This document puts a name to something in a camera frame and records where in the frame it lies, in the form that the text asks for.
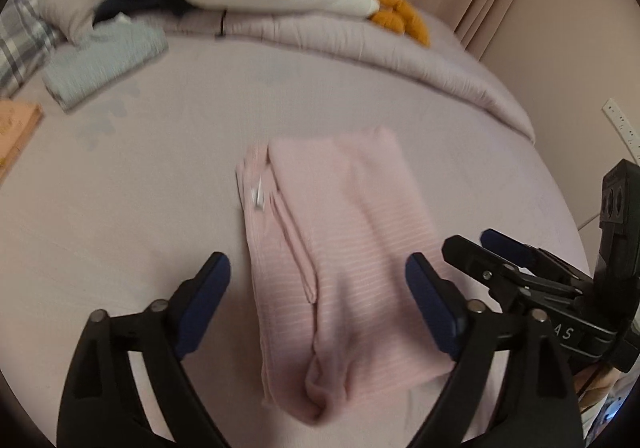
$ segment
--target plaid pillow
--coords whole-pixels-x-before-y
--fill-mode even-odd
[[[40,18],[41,0],[9,0],[0,13],[0,97],[10,97],[62,41]]]

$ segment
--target bed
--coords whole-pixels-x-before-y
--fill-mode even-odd
[[[443,24],[430,28],[434,47],[462,52]],[[444,378],[318,428],[262,405],[234,171],[248,146],[271,137],[385,124],[398,136],[440,237],[477,240],[493,227],[587,271],[575,223],[530,136],[495,113],[325,52],[239,36],[168,39],[168,53],[71,114],[39,73],[16,96],[39,102],[46,117],[0,189],[0,366],[51,440],[88,314],[139,312],[193,276],[212,251],[230,258],[232,282],[184,366],[232,446],[386,447],[411,439]],[[478,284],[462,289],[489,300]],[[470,434],[487,424],[497,397],[504,358],[494,365]],[[141,385],[156,431],[168,434],[151,389]]]

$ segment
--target clothing tag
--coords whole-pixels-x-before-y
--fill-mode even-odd
[[[262,191],[262,177],[258,180],[258,188],[251,190],[251,199],[254,202],[254,208],[264,211],[264,192]]]

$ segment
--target wall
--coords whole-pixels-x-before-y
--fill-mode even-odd
[[[640,129],[636,0],[514,0],[482,61],[529,112],[536,147],[577,225],[599,212],[602,176],[631,159],[601,112],[615,98]],[[593,269],[597,219],[580,233]]]

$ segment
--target blue gripper pad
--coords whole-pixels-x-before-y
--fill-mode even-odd
[[[464,296],[453,282],[438,276],[422,253],[407,259],[404,274],[436,345],[457,361],[468,322]]]
[[[517,266],[526,268],[535,266],[536,257],[529,246],[507,237],[495,229],[483,231],[480,235],[480,243],[485,249]]]
[[[175,334],[174,351],[179,360],[198,350],[230,280],[229,259],[214,253],[195,278],[182,282],[169,300],[168,321]]]

